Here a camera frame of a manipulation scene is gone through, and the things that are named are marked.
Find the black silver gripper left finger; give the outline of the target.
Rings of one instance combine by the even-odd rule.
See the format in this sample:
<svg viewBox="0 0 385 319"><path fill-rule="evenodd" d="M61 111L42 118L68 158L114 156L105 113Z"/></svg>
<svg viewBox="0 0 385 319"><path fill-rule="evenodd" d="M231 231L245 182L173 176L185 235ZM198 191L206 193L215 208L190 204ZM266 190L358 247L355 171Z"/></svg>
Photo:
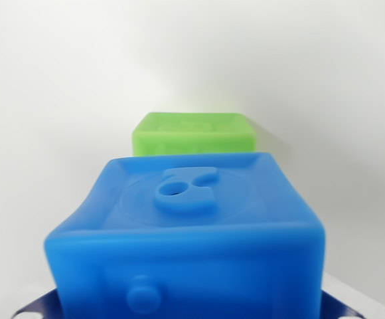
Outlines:
<svg viewBox="0 0 385 319"><path fill-rule="evenodd" d="M62 307L56 289L49 292L29 288L15 297L12 318L62 318Z"/></svg>

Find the black silver gripper right finger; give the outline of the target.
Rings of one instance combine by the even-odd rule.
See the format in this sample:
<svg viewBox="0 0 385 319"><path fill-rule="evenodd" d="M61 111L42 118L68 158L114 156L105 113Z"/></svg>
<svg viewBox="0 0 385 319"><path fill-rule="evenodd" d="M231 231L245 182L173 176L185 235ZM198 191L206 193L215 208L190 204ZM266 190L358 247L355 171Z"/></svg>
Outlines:
<svg viewBox="0 0 385 319"><path fill-rule="evenodd" d="M320 318L366 318L356 306L362 301L360 293L351 290L330 292L322 290Z"/></svg>

